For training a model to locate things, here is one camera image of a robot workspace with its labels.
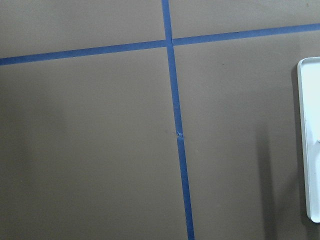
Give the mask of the white rectangular tray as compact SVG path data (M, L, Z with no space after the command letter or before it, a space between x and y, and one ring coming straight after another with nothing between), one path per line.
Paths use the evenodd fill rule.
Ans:
M320 222L320 58L297 65L303 150L305 201L308 218Z

